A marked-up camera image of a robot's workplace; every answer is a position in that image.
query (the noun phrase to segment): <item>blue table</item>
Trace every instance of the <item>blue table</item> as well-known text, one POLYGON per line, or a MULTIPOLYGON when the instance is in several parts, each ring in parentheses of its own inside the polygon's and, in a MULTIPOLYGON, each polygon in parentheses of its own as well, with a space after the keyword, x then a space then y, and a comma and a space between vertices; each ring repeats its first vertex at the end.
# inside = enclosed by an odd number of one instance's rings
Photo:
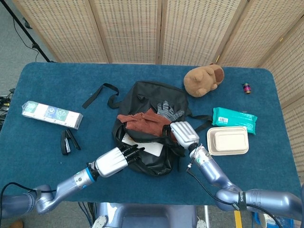
MULTIPOLYGON (((115 147, 111 130, 117 110, 107 106, 113 91, 102 90, 87 108, 82 103, 103 83, 120 89, 117 100, 124 98, 135 81, 153 80, 182 88, 185 74, 193 66, 124 65, 124 64, 63 64, 31 63, 24 67, 14 94, 7 119, 0 133, 0 186, 15 181, 28 187, 50 184, 52 188, 82 170, 115 147), (60 133, 63 126, 21 115, 21 106, 28 100, 80 112, 84 118, 79 129, 73 130, 81 151, 63 156, 60 133)), ((247 111, 258 117, 256 135, 249 135, 249 151, 245 155, 214 157, 219 166, 243 190, 267 189, 289 191, 300 195, 285 124, 271 73, 265 69, 226 67, 225 79, 216 89, 203 96, 189 96, 194 115, 212 115, 213 107, 247 111), (244 94, 242 84, 248 82, 252 93, 244 94)), ((188 120, 194 127, 200 121, 188 120)), ((206 132, 199 135, 206 145, 206 132)), ((189 157, 181 159, 182 170, 189 157)), ((193 171, 206 183, 197 167, 193 171)), ((218 189, 208 188, 215 193, 218 189)), ((10 187, 7 193, 19 193, 10 187)), ((97 183, 70 201, 162 203, 210 205, 214 201, 192 177, 174 170, 163 177, 150 177, 128 168, 97 183)))

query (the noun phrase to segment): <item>container lid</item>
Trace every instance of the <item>container lid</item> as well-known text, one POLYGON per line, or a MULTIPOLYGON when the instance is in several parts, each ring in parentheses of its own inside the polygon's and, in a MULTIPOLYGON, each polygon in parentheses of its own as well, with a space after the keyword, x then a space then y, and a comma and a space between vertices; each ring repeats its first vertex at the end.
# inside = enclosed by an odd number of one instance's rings
POLYGON ((249 149, 247 128, 210 128, 207 132, 207 144, 212 155, 244 154, 249 149))

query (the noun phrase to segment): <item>stapler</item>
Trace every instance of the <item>stapler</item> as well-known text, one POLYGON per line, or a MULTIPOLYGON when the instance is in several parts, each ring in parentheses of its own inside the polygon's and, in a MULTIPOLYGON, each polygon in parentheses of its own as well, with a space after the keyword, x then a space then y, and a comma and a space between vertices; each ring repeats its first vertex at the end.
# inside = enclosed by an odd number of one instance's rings
POLYGON ((68 155, 69 153, 71 153, 71 148, 68 143, 68 139, 72 140, 72 142, 77 150, 81 150, 79 144, 77 143, 77 141, 76 141, 74 135, 72 134, 72 132, 70 131, 70 129, 66 129, 61 133, 61 152, 63 155, 68 155))

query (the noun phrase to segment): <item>brown plush toy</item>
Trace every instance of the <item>brown plush toy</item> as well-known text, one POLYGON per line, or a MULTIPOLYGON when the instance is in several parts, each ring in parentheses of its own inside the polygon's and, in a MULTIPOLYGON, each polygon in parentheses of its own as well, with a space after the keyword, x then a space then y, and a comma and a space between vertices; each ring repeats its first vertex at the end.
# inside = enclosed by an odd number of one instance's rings
POLYGON ((184 77, 184 85, 188 94, 200 97, 210 90, 215 90, 223 80, 223 69, 219 65, 211 64, 189 71, 184 77))

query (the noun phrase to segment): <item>work glove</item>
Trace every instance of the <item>work glove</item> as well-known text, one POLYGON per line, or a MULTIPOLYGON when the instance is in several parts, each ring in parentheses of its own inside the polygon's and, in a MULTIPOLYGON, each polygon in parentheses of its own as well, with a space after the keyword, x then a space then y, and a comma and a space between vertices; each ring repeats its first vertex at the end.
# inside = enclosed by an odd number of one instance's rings
POLYGON ((157 114, 166 117, 170 121, 175 121, 184 115, 185 111, 179 110, 177 113, 174 113, 174 110, 169 106, 168 101, 164 101, 163 104, 157 104, 157 114))

